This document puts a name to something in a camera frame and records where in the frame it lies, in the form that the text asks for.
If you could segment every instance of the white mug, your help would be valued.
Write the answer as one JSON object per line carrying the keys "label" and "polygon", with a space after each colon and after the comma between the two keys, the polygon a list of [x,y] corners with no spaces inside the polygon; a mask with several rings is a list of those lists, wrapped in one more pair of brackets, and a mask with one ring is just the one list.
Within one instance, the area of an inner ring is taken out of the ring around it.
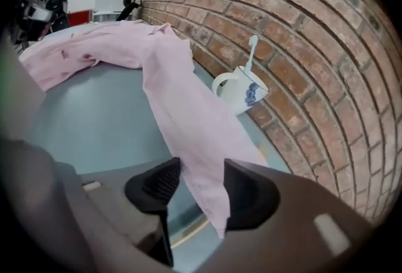
{"label": "white mug", "polygon": [[212,82],[212,92],[217,95],[218,86],[226,80],[218,96],[226,101],[236,115],[247,111],[268,94],[265,83],[253,72],[246,75],[243,66],[237,67],[233,72],[218,75]]}

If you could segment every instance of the blue floral pattern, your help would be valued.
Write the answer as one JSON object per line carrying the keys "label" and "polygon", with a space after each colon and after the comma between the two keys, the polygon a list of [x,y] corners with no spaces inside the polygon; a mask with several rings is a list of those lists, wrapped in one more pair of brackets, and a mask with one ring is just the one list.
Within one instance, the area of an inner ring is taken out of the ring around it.
{"label": "blue floral pattern", "polygon": [[246,91],[246,99],[244,100],[247,103],[248,107],[251,107],[256,103],[256,90],[258,85],[256,83],[250,84],[249,88]]}

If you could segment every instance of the equipment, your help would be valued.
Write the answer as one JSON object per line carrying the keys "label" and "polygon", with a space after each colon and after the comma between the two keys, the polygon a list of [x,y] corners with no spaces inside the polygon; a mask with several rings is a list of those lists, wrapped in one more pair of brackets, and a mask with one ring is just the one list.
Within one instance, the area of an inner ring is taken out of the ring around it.
{"label": "equipment", "polygon": [[[1,145],[1,183],[13,210],[59,263],[76,272],[170,271],[166,206],[178,185],[178,158],[78,176],[23,141]],[[336,261],[345,250],[333,251],[340,239],[356,246],[370,233],[362,217],[309,179],[227,159],[224,186],[231,202],[225,239],[197,272],[289,272],[295,265],[309,272]],[[329,235],[314,224],[326,213],[336,223]]]}
{"label": "equipment", "polygon": [[56,19],[57,14],[45,8],[41,0],[19,0],[7,27],[12,44],[26,48],[29,41],[41,40]]}

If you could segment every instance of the light blue table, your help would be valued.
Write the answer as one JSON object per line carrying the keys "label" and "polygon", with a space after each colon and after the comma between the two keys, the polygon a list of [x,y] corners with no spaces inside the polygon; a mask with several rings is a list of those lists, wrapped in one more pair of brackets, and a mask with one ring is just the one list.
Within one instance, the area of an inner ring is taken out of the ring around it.
{"label": "light blue table", "polygon": [[[68,32],[86,28],[90,25],[70,28]],[[213,78],[198,63],[195,73],[210,87]],[[79,174],[171,158],[142,83],[141,70],[106,63],[78,72],[47,92],[28,141],[45,148],[57,161],[73,165]],[[247,114],[238,117],[253,143],[268,153],[270,167],[288,172],[262,130]],[[171,238],[180,235],[201,215],[184,181],[180,182],[168,211]],[[193,271],[218,244],[219,239],[208,224],[173,249],[175,268]]]}

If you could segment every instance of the pink cloth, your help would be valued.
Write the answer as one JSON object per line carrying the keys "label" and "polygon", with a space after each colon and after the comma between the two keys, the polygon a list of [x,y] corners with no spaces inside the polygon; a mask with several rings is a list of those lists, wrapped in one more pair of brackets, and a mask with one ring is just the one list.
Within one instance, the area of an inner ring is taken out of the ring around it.
{"label": "pink cloth", "polygon": [[21,61],[43,90],[100,61],[143,68],[143,90],[195,201],[223,237],[230,216],[224,158],[266,165],[230,108],[193,73],[190,42],[169,24],[122,21],[54,36],[29,47]]}

